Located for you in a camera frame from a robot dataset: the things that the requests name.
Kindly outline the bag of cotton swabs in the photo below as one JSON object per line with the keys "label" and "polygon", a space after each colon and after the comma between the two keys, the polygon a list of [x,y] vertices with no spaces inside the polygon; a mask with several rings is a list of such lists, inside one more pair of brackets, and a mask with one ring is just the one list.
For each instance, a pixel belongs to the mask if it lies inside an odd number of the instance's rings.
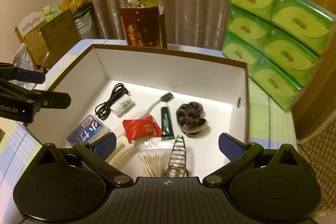
{"label": "bag of cotton swabs", "polygon": [[148,140],[137,145],[139,164],[146,177],[164,177],[173,143],[171,141]]}

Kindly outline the yellow plastic bag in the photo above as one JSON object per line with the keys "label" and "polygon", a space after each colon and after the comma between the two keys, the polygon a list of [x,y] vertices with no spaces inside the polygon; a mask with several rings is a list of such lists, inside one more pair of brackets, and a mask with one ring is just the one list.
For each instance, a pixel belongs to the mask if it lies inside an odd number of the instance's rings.
{"label": "yellow plastic bag", "polygon": [[62,11],[70,10],[72,14],[74,14],[82,4],[84,0],[64,0],[62,3],[58,5],[59,9]]}

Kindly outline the cream comb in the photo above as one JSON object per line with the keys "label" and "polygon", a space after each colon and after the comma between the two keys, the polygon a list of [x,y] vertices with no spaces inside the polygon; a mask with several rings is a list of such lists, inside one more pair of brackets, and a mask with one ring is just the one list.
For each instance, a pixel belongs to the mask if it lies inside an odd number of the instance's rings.
{"label": "cream comb", "polygon": [[106,162],[117,169],[123,169],[136,153],[137,149],[134,144],[118,140],[115,150],[106,159]]}

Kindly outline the green tissue pack stack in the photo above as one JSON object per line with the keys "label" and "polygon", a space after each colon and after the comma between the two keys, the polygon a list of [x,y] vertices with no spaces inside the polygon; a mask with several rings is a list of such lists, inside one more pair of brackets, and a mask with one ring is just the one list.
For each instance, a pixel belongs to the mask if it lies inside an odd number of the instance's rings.
{"label": "green tissue pack stack", "polygon": [[222,52],[288,110],[335,32],[335,15],[310,0],[230,0]]}

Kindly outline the dark red gift bag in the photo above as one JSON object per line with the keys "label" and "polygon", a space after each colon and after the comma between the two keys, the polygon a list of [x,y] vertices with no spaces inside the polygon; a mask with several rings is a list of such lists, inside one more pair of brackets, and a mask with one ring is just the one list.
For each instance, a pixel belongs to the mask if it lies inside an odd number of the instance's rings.
{"label": "dark red gift bag", "polygon": [[123,8],[121,22],[128,46],[167,49],[163,7]]}

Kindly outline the brown cardboard boxes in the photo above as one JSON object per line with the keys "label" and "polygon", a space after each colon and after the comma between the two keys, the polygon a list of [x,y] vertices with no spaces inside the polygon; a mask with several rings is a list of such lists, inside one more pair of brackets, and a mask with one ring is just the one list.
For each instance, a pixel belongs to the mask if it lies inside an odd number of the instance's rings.
{"label": "brown cardboard boxes", "polygon": [[32,12],[14,29],[25,43],[35,65],[52,68],[80,41],[70,10],[61,12],[49,22],[42,11]]}

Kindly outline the checkered tablecloth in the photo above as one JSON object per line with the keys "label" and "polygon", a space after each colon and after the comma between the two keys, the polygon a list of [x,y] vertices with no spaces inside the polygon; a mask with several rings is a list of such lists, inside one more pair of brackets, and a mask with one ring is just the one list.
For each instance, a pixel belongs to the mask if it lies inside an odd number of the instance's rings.
{"label": "checkered tablecloth", "polygon": [[[85,39],[80,41],[47,73],[37,89],[46,90],[87,47],[92,44],[124,46],[125,40]],[[283,111],[253,81],[249,82],[250,138],[265,148],[278,148],[282,143],[295,145],[291,112]],[[1,186],[12,188],[36,152],[37,142],[26,139],[27,130],[16,121],[1,119]]]}

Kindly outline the red packet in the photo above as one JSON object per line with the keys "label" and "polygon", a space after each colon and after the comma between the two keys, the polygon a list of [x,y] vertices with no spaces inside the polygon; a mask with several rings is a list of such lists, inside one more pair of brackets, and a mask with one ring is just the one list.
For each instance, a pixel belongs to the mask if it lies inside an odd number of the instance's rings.
{"label": "red packet", "polygon": [[150,136],[162,136],[161,128],[151,115],[141,119],[125,119],[123,120],[122,125],[129,143]]}

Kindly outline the quilted beige chair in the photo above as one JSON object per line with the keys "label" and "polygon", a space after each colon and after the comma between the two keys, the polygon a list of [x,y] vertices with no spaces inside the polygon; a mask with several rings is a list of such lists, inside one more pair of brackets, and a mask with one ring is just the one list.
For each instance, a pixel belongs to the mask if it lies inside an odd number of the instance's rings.
{"label": "quilted beige chair", "polygon": [[321,188],[316,217],[335,215],[335,120],[297,142],[301,156],[311,165]]}

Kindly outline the green tube white cap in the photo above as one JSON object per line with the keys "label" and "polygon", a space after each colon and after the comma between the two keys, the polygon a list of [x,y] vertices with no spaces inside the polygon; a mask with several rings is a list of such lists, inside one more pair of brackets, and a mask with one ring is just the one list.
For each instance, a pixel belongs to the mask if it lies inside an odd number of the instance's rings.
{"label": "green tube white cap", "polygon": [[167,105],[161,107],[161,130],[161,140],[166,141],[175,139],[170,110]]}

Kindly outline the white pill bottle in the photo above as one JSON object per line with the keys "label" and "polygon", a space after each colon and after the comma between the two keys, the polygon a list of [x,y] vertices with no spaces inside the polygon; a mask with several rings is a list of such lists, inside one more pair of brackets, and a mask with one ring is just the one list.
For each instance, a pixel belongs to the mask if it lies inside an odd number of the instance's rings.
{"label": "white pill bottle", "polygon": [[121,98],[119,98],[111,107],[111,112],[119,117],[127,112],[130,108],[134,106],[134,102],[131,97],[127,94],[124,94]]}

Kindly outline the dark purple scrunchie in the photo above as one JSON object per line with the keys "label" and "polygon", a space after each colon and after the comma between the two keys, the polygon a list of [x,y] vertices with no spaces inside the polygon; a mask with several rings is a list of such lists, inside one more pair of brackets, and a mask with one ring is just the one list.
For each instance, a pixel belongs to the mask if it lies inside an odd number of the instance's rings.
{"label": "dark purple scrunchie", "polygon": [[203,105],[198,102],[184,103],[176,111],[177,124],[189,138],[204,130],[208,122],[204,118]]}

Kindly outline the white toothbrush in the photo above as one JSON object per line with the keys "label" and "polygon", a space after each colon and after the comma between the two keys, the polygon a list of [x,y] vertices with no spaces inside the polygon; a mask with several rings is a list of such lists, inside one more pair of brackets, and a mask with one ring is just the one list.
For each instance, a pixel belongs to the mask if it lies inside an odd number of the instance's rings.
{"label": "white toothbrush", "polygon": [[[142,119],[146,118],[150,115],[151,111],[155,108],[155,106],[159,105],[161,102],[169,102],[174,98],[172,93],[166,93],[165,95],[161,96],[159,100],[156,100],[154,103],[152,103],[147,109],[141,109],[133,114],[129,114],[126,116],[125,119]],[[112,130],[112,132],[116,135],[116,138],[119,138],[122,135],[125,135],[125,130],[123,128],[123,125],[116,127]]]}

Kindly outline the blue tissue packet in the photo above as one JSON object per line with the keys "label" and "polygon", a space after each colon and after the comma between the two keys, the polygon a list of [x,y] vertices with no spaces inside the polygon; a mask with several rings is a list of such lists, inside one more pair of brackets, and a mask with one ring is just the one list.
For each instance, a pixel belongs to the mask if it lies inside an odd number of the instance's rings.
{"label": "blue tissue packet", "polygon": [[93,115],[88,115],[67,137],[67,142],[71,146],[78,143],[93,143],[109,129]]}

